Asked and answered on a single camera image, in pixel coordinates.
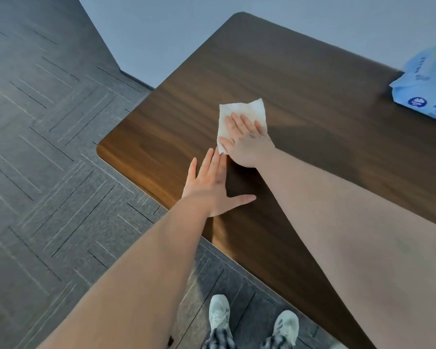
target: hand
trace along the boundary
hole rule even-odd
[[[197,159],[192,159],[184,186],[183,198],[197,196],[208,206],[209,217],[223,214],[256,199],[253,194],[226,196],[226,155],[210,148],[196,177]]]
[[[226,127],[232,141],[219,137],[219,142],[229,156],[243,167],[256,167],[266,154],[271,153],[275,145],[268,136],[266,128],[258,121],[252,123],[245,115],[235,113],[226,117]]]

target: blue plastic package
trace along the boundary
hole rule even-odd
[[[394,101],[436,119],[436,47],[411,58],[404,72],[390,84]]]

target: plaid pants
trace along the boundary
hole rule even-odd
[[[237,349],[233,336],[224,328],[215,328],[210,338],[203,344],[202,349]],[[260,349],[292,349],[292,345],[282,335],[272,335],[267,338]]]

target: patterned floor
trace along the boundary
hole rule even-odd
[[[166,213],[95,152],[149,92],[120,74],[78,0],[0,0],[0,348],[35,348]],[[240,348],[290,308],[202,240],[173,348],[200,347],[215,293]],[[333,342],[298,314],[298,348]]]

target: forearm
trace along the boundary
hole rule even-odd
[[[180,200],[97,281],[42,348],[166,348],[209,211]]]
[[[274,150],[257,166],[373,343],[436,346],[436,225]]]

